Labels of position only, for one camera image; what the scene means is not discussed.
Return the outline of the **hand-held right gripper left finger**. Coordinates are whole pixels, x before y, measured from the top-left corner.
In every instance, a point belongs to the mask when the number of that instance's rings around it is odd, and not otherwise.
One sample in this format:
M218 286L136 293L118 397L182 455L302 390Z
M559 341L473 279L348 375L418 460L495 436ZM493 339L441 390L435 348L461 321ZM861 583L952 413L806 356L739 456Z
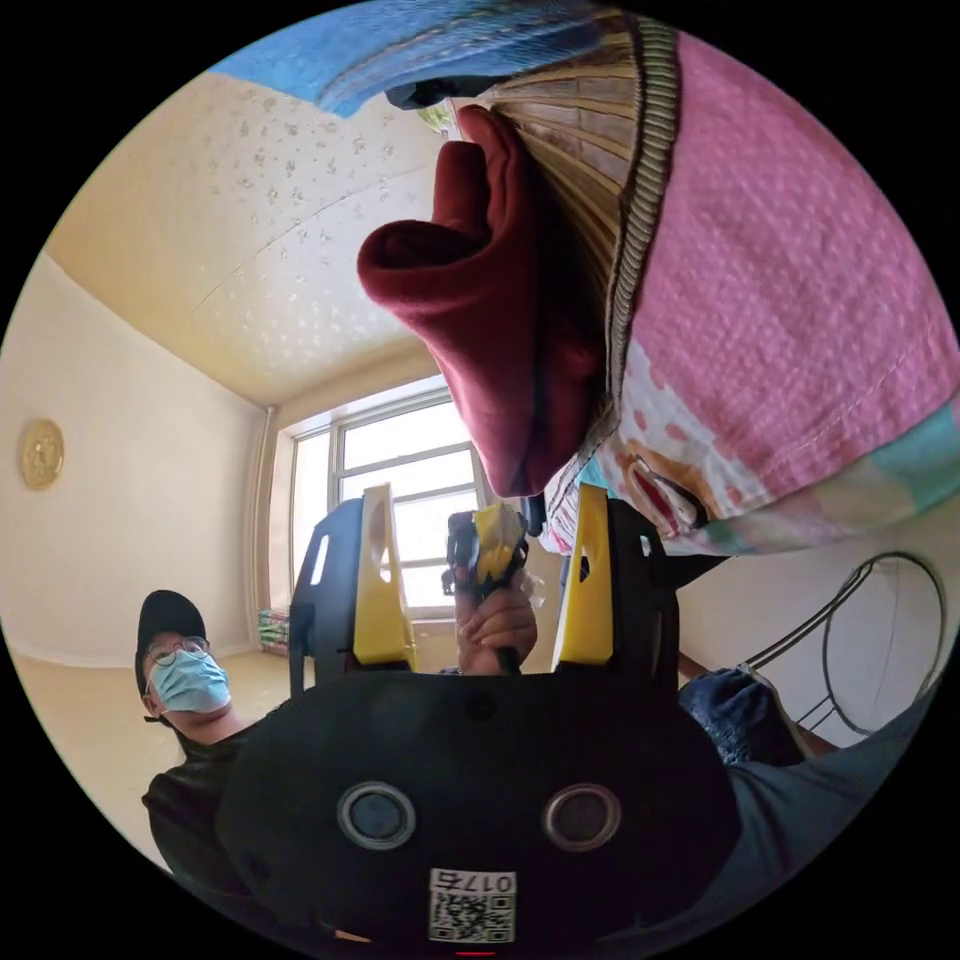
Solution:
M417 667L388 484L363 495L353 656L364 669Z

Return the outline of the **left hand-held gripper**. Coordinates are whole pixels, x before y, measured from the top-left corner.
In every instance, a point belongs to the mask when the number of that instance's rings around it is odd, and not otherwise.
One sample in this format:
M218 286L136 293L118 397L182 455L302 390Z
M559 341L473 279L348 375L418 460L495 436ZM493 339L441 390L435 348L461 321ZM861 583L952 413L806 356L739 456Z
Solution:
M448 518L443 594L466 591L475 600L508 587L527 562L525 517L505 505L458 512Z

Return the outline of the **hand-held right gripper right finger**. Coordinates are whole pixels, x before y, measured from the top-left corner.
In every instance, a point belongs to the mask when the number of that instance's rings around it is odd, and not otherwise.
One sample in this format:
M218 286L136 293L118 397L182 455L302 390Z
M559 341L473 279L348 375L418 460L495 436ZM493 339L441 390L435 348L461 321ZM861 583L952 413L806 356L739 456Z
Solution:
M603 668L613 653L608 498L603 489L583 484L552 667Z

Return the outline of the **person's left hand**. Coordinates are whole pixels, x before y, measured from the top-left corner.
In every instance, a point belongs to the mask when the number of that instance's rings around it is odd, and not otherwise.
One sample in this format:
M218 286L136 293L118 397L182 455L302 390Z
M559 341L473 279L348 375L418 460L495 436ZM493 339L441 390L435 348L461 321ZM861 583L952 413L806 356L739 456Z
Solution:
M480 603L466 591L455 594L460 674L500 674L498 651L501 649L513 649L518 661L525 661L538 638L530 590L530 578L520 571L508 587L494 590Z

